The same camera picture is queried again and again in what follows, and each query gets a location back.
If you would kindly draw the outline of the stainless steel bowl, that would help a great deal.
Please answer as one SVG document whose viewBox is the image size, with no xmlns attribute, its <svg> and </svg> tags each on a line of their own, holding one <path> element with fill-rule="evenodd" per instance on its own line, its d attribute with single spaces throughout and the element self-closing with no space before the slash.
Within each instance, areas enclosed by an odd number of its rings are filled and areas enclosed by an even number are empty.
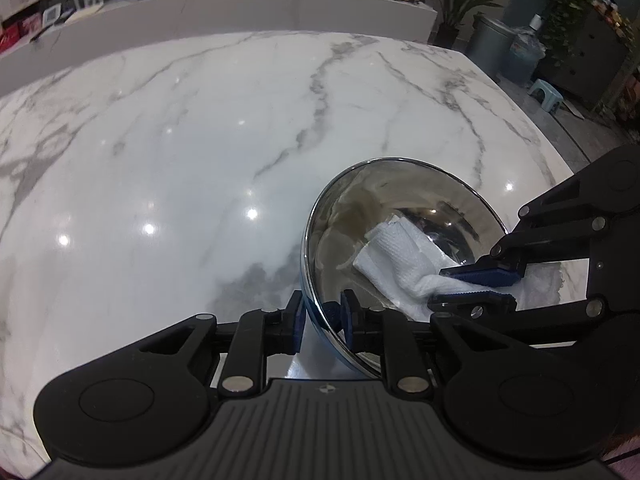
<svg viewBox="0 0 640 480">
<path fill-rule="evenodd" d="M 341 293 L 425 321 L 439 271 L 477 262 L 506 232 L 486 200 L 445 170 L 402 157 L 358 162 L 326 185 L 306 222 L 300 267 L 311 321 L 337 359 L 376 377 L 380 360 L 348 348 Z"/>
</svg>

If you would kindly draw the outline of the white paper towel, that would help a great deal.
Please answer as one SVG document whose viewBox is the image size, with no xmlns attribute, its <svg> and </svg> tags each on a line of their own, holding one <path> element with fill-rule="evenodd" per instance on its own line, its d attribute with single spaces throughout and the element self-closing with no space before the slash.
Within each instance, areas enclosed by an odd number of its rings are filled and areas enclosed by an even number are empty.
<svg viewBox="0 0 640 480">
<path fill-rule="evenodd" d="M 436 295 L 486 292 L 489 287 L 440 276 L 439 271 L 456 263 L 405 217 L 396 214 L 366 234 L 352 266 L 389 302 L 413 321 L 426 322 L 432 310 L 427 300 Z M 557 304 L 562 273 L 557 263 L 529 266 L 524 278 L 510 287 L 491 292 L 511 295 L 520 310 Z"/>
</svg>

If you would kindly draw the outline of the light blue plastic stool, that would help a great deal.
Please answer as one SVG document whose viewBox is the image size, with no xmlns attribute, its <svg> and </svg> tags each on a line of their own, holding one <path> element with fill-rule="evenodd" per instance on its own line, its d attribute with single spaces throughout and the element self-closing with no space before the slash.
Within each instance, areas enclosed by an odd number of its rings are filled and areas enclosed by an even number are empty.
<svg viewBox="0 0 640 480">
<path fill-rule="evenodd" d="M 564 102 L 562 94 L 552 84 L 543 79 L 537 79 L 528 89 L 528 95 L 539 101 L 541 108 L 553 115 Z"/>
</svg>

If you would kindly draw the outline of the blue water jug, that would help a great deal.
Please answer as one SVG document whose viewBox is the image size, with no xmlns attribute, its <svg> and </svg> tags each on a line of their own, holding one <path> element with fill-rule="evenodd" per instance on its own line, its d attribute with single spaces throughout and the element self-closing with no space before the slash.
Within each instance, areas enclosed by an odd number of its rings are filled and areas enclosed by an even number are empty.
<svg viewBox="0 0 640 480">
<path fill-rule="evenodd" d="M 546 48 L 537 37 L 541 25 L 542 17 L 535 14 L 526 27 L 516 31 L 504 70 L 504 76 L 514 84 L 525 86 L 546 55 Z"/>
</svg>

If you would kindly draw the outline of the grey trash bin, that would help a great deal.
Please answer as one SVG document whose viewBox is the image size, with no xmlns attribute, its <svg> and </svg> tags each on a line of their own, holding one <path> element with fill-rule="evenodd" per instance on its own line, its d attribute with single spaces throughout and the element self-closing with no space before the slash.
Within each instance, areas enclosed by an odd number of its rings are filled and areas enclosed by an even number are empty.
<svg viewBox="0 0 640 480">
<path fill-rule="evenodd" d="M 465 55 L 489 78 L 496 80 L 515 36 L 513 28 L 477 12 Z"/>
</svg>

